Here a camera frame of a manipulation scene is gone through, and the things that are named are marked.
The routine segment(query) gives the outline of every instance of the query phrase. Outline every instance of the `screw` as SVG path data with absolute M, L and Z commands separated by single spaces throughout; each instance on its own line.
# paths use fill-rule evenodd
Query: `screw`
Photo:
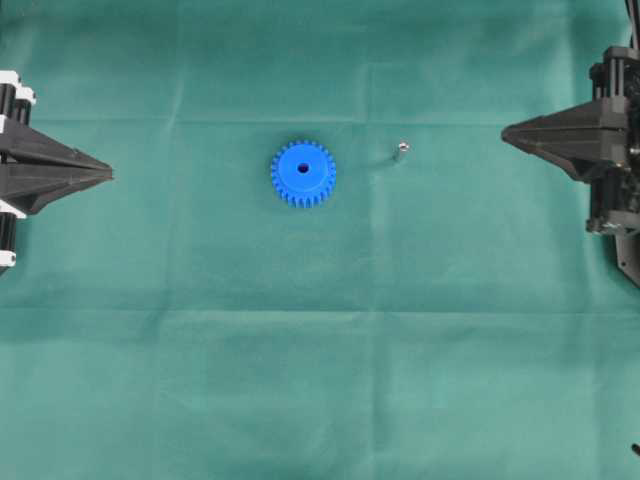
M 408 142 L 400 142 L 393 159 L 399 162 L 409 150 L 411 150 L 411 145 Z

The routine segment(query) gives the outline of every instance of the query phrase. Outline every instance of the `green cloth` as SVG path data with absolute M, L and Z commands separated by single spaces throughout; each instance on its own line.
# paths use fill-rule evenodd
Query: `green cloth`
M 500 140 L 590 99 L 622 1 L 3 3 L 32 125 L 116 176 L 19 226 L 3 479 L 638 478 L 640 292 Z

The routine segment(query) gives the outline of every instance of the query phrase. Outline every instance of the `black mechanical arm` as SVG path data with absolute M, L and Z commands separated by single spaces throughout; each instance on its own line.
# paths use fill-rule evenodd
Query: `black mechanical arm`
M 631 46 L 611 47 L 590 71 L 593 100 L 512 125 L 505 142 L 591 186 L 587 231 L 615 238 L 618 267 L 640 286 L 640 17 L 626 0 Z
M 16 263 L 16 224 L 51 202 L 112 179 L 112 170 L 29 127 L 33 90 L 0 71 L 0 274 Z

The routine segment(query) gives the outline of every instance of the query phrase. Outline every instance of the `cable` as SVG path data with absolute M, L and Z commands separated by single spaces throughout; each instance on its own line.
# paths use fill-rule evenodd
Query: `cable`
M 629 18 L 631 19 L 631 48 L 640 50 L 640 12 L 638 11 L 638 0 L 626 0 L 626 3 L 627 12 L 629 13 Z

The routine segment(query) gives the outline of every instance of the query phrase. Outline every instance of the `blue gear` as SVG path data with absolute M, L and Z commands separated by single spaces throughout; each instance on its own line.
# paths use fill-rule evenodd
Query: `blue gear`
M 293 142 L 271 163 L 276 192 L 294 207 L 311 208 L 324 202 L 336 185 L 336 164 L 329 151 L 309 140 Z

